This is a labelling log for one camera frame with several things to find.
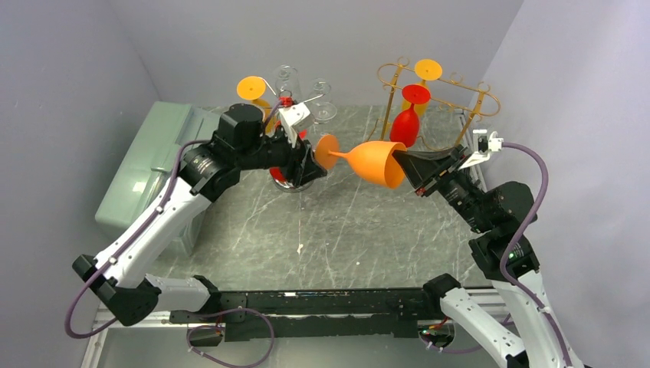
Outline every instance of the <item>cable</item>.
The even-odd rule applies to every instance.
[[[429,328],[429,330],[437,330],[439,328],[442,328],[442,326],[444,326],[447,323],[448,320],[449,320],[449,317],[445,316],[445,318],[443,318],[442,321],[439,324],[433,324],[433,325],[429,326],[428,328]]]
[[[520,288],[524,293],[526,293],[530,299],[532,299],[535,304],[537,304],[537,307],[544,313],[544,316],[548,320],[551,328],[553,329],[553,332],[555,333],[555,336],[557,337],[557,342],[560,345],[560,349],[562,350],[562,355],[564,357],[564,363],[567,366],[572,366],[571,362],[571,357],[569,356],[569,351],[566,347],[566,342],[564,341],[564,338],[562,337],[562,332],[560,332],[560,328],[557,326],[556,321],[553,319],[553,316],[547,311],[547,306],[544,305],[541,299],[539,299],[534,292],[532,292],[526,285],[522,284],[517,280],[516,278],[513,278],[510,276],[506,269],[506,263],[508,260],[508,255],[512,252],[514,249],[515,245],[521,238],[521,236],[524,234],[524,231],[530,225],[530,223],[533,221],[533,218],[537,214],[537,210],[540,208],[542,201],[544,200],[544,196],[547,194],[547,189],[548,189],[548,168],[546,163],[544,163],[543,159],[535,153],[535,151],[531,150],[530,148],[526,146],[522,146],[520,144],[516,143],[507,143],[504,142],[503,147],[507,148],[513,148],[515,150],[520,150],[521,152],[526,153],[528,156],[532,157],[535,162],[537,162],[537,165],[540,167],[540,171],[542,173],[542,184],[540,186],[540,191],[537,194],[537,197],[535,198],[535,202],[533,203],[533,206],[530,207],[530,211],[528,211],[528,214],[524,218],[524,220],[521,222],[521,225],[519,225],[519,228],[517,231],[514,233],[512,239],[508,243],[506,250],[504,251],[504,254],[501,256],[501,262],[499,262],[499,269],[501,270],[501,274],[504,276],[506,280],[508,280],[512,285],[517,286]]]
[[[259,366],[260,364],[262,364],[268,358],[268,356],[271,355],[271,351],[273,350],[273,345],[275,343],[275,332],[273,331],[273,326],[271,325],[271,322],[268,320],[268,318],[266,316],[264,316],[262,313],[254,310],[254,309],[237,308],[237,309],[228,309],[228,310],[224,310],[224,311],[221,311],[221,312],[218,312],[218,313],[213,313],[213,314],[194,314],[194,313],[191,313],[191,315],[201,317],[201,318],[211,318],[211,317],[223,316],[224,314],[230,314],[230,313],[236,313],[236,312],[242,312],[242,311],[246,312],[246,313],[254,314],[254,315],[260,317],[266,323],[266,325],[268,326],[268,331],[269,331],[269,333],[271,335],[271,343],[268,346],[268,350],[266,351],[266,354],[260,360],[258,360],[257,362],[255,362],[253,364],[248,364],[248,365],[245,365],[245,366],[237,366],[237,365],[234,365],[234,364],[226,363],[223,360],[219,360],[219,359],[213,357],[212,355],[204,353],[201,350],[193,347],[192,342],[190,341],[190,337],[192,336],[192,333],[194,331],[197,331],[197,330],[206,330],[206,329],[213,330],[215,328],[214,326],[208,325],[208,324],[204,324],[204,325],[201,325],[201,326],[194,327],[194,328],[192,328],[191,330],[189,330],[187,332],[186,340],[187,340],[187,346],[189,348],[188,351],[196,353],[199,356],[206,358],[207,360],[211,360],[212,362],[215,362],[217,364],[221,364],[222,366],[226,366],[228,368],[253,368],[254,366]]]
[[[165,193],[162,195],[162,199],[160,199],[160,206],[161,207],[163,207],[163,208],[165,207],[165,203],[167,203],[169,201],[169,197],[172,196],[172,192],[174,191],[174,187],[176,186],[176,181],[178,180],[179,167],[180,167],[180,162],[181,162],[181,157],[182,157],[183,151],[187,147],[189,147],[191,145],[203,144],[203,143],[207,143],[207,142],[209,142],[209,140],[192,140],[190,142],[185,143],[179,149],[179,151],[176,153],[176,159],[174,160],[174,166],[172,168],[172,174],[169,177],[169,185],[167,186],[167,190],[165,191]],[[120,246],[115,251],[115,253],[113,253],[113,255],[111,255],[110,258],[118,259],[119,256],[122,253],[124,253],[124,251],[128,247],[130,247],[131,244],[136,239],[138,239],[138,237],[140,237],[141,234],[145,230],[147,230],[147,228],[151,225],[153,220],[156,219],[158,214],[159,213],[157,211],[151,212],[151,215],[149,215],[149,217],[146,218],[146,220],[142,223],[142,225],[138,229],[136,229],[136,231],[133,232],[133,234],[122,244],[122,246]],[[115,321],[117,321],[117,319],[114,318],[114,319],[106,322],[104,325],[98,327],[96,330],[92,330],[91,332],[87,332],[87,333],[83,333],[83,334],[82,333],[76,333],[76,332],[72,331],[72,314],[74,313],[74,308],[79,303],[79,300],[81,299],[81,297],[84,296],[84,293],[86,292],[86,290],[88,290],[90,288],[90,286],[92,285],[92,283],[94,283],[99,276],[101,276],[104,272],[106,272],[106,270],[110,266],[111,266],[110,262],[107,261],[105,264],[103,264],[101,267],[99,267],[95,271],[95,273],[93,273],[92,276],[90,276],[90,278],[88,278],[88,280],[84,283],[84,286],[81,288],[81,290],[79,291],[77,296],[74,297],[74,299],[72,300],[72,303],[71,303],[70,307],[66,311],[65,322],[64,322],[65,333],[69,337],[72,337],[73,339],[86,339],[88,337],[92,337],[92,336],[98,334],[99,332],[105,330],[107,327],[109,327],[111,324],[113,324],[113,323],[115,323]]]
[[[430,326],[429,328],[432,329],[433,327],[436,327],[436,326],[442,326],[442,324],[443,323],[436,324],[436,325]],[[504,318],[504,320],[503,320],[503,322],[501,322],[501,324],[504,325],[504,326],[512,326],[512,325],[514,325],[514,322],[510,322],[510,314],[508,314]],[[433,346],[433,343],[428,343],[425,339],[422,338],[421,334],[419,336],[420,336],[420,340],[427,346],[427,350],[431,349],[431,347]],[[445,353],[445,354],[469,354],[469,353],[476,353],[477,351],[483,349],[483,347],[481,345],[477,345],[475,347],[469,347],[467,349],[460,349],[460,350],[447,349],[447,348],[443,348],[443,347],[436,347],[436,348],[438,349],[439,353]]]

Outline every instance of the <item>gold wire rack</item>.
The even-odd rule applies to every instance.
[[[370,134],[368,134],[368,137],[366,138],[366,142],[372,138],[373,134],[375,133],[377,126],[379,125],[379,122],[382,122],[382,129],[381,133],[379,135],[379,140],[384,140],[386,136],[386,131],[388,130],[388,127],[390,125],[388,119],[390,115],[390,109],[392,106],[392,100],[395,96],[396,90],[401,90],[403,87],[398,85],[398,80],[399,76],[402,74],[402,71],[407,70],[411,71],[412,73],[415,73],[415,70],[409,67],[410,60],[407,57],[399,57],[397,59],[397,63],[387,63],[382,65],[377,69],[377,78],[382,82],[382,88],[386,90],[387,87],[390,88],[390,94],[388,97],[388,104],[386,105],[386,114],[384,115],[383,119],[377,119],[375,122],[375,126],[373,129],[370,131]],[[395,67],[395,72],[392,75],[392,79],[390,82],[382,79],[382,69],[385,67]],[[447,110],[450,113],[453,113],[454,111],[458,110],[463,110],[468,112],[468,118],[467,121],[465,122],[464,126],[461,129],[460,134],[458,134],[458,137],[456,138],[456,141],[454,143],[454,146],[457,146],[463,139],[463,136],[465,135],[465,132],[467,132],[469,126],[471,125],[472,121],[474,120],[475,117],[477,118],[477,122],[483,120],[483,117],[493,117],[494,115],[498,114],[499,111],[501,111],[501,102],[499,102],[499,99],[496,98],[493,94],[490,93],[490,86],[488,84],[485,84],[484,82],[479,82],[476,87],[470,87],[466,84],[463,84],[463,77],[458,75],[456,72],[451,73],[449,75],[449,78],[437,78],[436,80],[429,80],[425,81],[422,80],[421,83],[426,86],[426,84],[432,84],[435,82],[441,82],[441,83],[446,83],[454,87],[459,87],[459,88],[464,88],[465,90],[471,90],[476,93],[478,93],[478,98],[476,102],[474,103],[473,107],[466,107],[462,105],[458,105],[456,103],[452,103],[443,99],[440,99],[438,97],[435,97],[431,95],[431,100],[438,102],[438,109],[439,110]],[[481,110],[483,106],[483,102],[485,97],[490,97],[491,99],[494,100],[494,102],[497,104],[497,110],[492,112],[492,113],[485,113]],[[418,135],[418,138],[422,141],[422,143],[425,145],[425,147],[429,150],[432,151],[439,151],[439,150],[447,150],[450,147],[444,147],[444,148],[434,148],[431,147],[427,144],[424,136],[422,134]]]

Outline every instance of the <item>white wall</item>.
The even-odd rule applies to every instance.
[[[521,2],[110,0],[161,97],[204,106],[238,101],[239,80],[271,78],[280,64],[297,67],[304,85],[328,79],[339,104],[385,104],[376,69],[401,55],[413,64],[436,59],[445,75],[457,71],[473,85]],[[460,89],[437,91],[471,99]]]
[[[157,98],[105,0],[0,2],[0,366],[80,365],[71,264],[107,244],[94,212]]]
[[[484,78],[504,106],[494,127],[549,166],[527,236],[563,329],[594,367],[650,362],[649,19],[645,0],[526,0]],[[517,151],[485,175],[540,184]]]

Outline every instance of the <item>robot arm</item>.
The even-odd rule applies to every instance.
[[[497,138],[496,132],[488,136],[486,130],[475,130],[473,153],[457,146],[433,153],[395,151],[393,156],[418,196],[440,192],[473,232],[483,234],[469,242],[472,257],[504,299],[521,339],[474,305],[467,291],[451,275],[426,283],[425,293],[432,303],[439,302],[442,312],[459,322],[503,368],[568,366],[560,339],[567,348],[570,365],[583,367],[555,324],[552,310],[538,308],[538,301],[520,287],[530,289],[543,305],[548,305],[539,262],[524,236],[506,255],[505,268],[521,285],[510,283],[502,274],[501,259],[533,206],[530,189],[518,182],[506,182],[483,192],[466,170],[463,171],[487,161],[502,145],[503,140]]]
[[[170,178],[161,191],[165,194],[111,246],[73,263],[122,325],[136,324],[153,311],[219,310],[221,293],[205,278],[158,278],[146,270],[184,224],[239,182],[242,170],[279,167],[296,187],[327,174],[314,160],[309,141],[295,132],[313,122],[309,110],[300,103],[279,114],[281,127],[266,136],[257,107],[233,105],[222,114],[212,139],[184,155],[178,177]]]

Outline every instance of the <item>transparent wine glass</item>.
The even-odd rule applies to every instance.
[[[314,115],[316,123],[326,123],[336,116],[336,106],[332,103],[332,87],[327,80],[317,78],[309,83],[310,93],[307,107]]]
[[[275,77],[275,89],[277,95],[282,97],[291,96],[291,99],[301,102],[302,93],[300,92],[300,79],[298,70],[289,65],[281,65],[273,72]]]

